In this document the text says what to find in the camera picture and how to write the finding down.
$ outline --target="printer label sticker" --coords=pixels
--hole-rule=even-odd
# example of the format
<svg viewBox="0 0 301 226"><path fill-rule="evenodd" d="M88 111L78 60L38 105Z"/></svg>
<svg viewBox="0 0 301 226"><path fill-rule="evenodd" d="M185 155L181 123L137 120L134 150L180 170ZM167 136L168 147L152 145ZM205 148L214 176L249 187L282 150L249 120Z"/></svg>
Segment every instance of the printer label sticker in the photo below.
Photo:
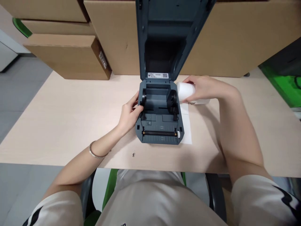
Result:
<svg viewBox="0 0 301 226"><path fill-rule="evenodd" d="M147 73L148 78L169 78L168 73Z"/></svg>
<svg viewBox="0 0 301 226"><path fill-rule="evenodd" d="M104 58L104 55L103 55L102 51L100 51L98 57L99 57L100 61L102 62L104 69L107 69L108 64L106 62L106 59Z"/></svg>

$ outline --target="brown cardboard box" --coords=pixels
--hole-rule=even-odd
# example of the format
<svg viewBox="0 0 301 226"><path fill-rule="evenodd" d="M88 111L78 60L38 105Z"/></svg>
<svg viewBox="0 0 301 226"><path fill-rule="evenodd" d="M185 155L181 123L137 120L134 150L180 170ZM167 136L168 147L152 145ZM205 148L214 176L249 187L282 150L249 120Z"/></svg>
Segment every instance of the brown cardboard box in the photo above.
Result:
<svg viewBox="0 0 301 226"><path fill-rule="evenodd" d="M135 1L84 4L113 72L139 75ZM181 74L241 77L299 37L299 0L217 2Z"/></svg>
<svg viewBox="0 0 301 226"><path fill-rule="evenodd" d="M0 0L13 17L20 19L89 22L82 0Z"/></svg>
<svg viewBox="0 0 301 226"><path fill-rule="evenodd" d="M135 1L84 4L113 72L140 75Z"/></svg>
<svg viewBox="0 0 301 226"><path fill-rule="evenodd" d="M22 20L22 23L33 34L52 35L94 35L96 32L90 23L44 21L44 20Z"/></svg>
<svg viewBox="0 0 301 226"><path fill-rule="evenodd" d="M95 36L33 34L24 46L65 79L110 78L110 66Z"/></svg>

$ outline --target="open printer lid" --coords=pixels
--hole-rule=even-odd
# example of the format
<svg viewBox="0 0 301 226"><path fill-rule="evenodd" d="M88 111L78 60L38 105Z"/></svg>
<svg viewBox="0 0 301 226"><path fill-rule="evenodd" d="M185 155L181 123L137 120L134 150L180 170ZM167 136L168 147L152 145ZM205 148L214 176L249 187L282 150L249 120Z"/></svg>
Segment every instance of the open printer lid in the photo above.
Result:
<svg viewBox="0 0 301 226"><path fill-rule="evenodd" d="M175 81L216 0L136 0L140 78Z"/></svg>

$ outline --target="hand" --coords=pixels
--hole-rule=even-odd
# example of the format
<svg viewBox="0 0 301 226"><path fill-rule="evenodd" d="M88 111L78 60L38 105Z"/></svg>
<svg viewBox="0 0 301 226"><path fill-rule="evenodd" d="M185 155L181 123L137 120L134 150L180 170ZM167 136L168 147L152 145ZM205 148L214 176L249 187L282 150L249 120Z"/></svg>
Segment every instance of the hand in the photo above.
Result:
<svg viewBox="0 0 301 226"><path fill-rule="evenodd" d="M121 116L117 127L124 134L135 126L139 114L143 111L143 106L141 105L134 108L134 106L138 104L138 96L139 92L137 92L126 104L122 105Z"/></svg>
<svg viewBox="0 0 301 226"><path fill-rule="evenodd" d="M183 102L190 102L198 99L222 99L228 95L239 93L234 86L206 75L191 75L183 82L195 84L195 93L183 100Z"/></svg>

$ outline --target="dark gray plastic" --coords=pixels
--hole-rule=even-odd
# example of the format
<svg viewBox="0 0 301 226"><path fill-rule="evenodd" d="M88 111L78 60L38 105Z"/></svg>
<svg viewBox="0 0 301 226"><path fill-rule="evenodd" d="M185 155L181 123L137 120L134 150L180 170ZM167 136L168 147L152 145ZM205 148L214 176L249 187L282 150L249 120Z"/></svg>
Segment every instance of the dark gray plastic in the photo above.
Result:
<svg viewBox="0 0 301 226"><path fill-rule="evenodd" d="M140 78L136 122L143 143L179 144L184 128L175 81L216 0L136 0Z"/></svg>

